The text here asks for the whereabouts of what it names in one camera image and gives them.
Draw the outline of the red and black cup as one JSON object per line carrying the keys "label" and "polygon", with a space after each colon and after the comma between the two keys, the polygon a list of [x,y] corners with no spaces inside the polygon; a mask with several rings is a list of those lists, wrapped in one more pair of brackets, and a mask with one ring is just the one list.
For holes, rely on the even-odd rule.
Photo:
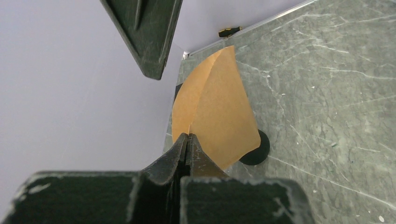
{"label": "red and black cup", "polygon": [[255,166],[265,161],[270,152],[270,141],[268,136],[262,131],[258,130],[261,143],[258,148],[245,154],[239,161],[245,165]]}

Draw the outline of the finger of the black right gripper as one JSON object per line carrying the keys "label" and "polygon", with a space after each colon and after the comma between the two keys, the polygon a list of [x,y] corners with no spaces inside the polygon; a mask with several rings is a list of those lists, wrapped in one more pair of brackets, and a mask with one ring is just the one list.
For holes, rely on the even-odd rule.
{"label": "finger of the black right gripper", "polygon": [[182,0],[102,0],[134,60],[147,78],[161,80]]}

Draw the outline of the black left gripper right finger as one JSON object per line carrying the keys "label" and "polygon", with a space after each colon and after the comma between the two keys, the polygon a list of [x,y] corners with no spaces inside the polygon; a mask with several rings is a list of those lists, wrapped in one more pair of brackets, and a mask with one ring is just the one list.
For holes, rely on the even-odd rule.
{"label": "black left gripper right finger", "polygon": [[190,134],[189,175],[180,180],[182,224],[313,224],[309,199],[294,180],[228,176]]}

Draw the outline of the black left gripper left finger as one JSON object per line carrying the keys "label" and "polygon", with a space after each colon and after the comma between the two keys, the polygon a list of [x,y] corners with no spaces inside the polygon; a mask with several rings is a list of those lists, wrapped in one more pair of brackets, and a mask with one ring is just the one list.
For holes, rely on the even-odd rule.
{"label": "black left gripper left finger", "polygon": [[5,224],[177,224],[188,135],[140,171],[43,171],[17,190]]}

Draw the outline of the brown paper filter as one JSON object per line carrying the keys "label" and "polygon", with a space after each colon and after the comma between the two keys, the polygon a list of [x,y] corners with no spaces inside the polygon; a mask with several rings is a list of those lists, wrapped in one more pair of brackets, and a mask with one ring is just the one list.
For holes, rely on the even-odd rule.
{"label": "brown paper filter", "polygon": [[171,134],[194,134],[203,151],[226,169],[261,143],[235,59],[234,46],[202,61],[183,82],[172,108]]}

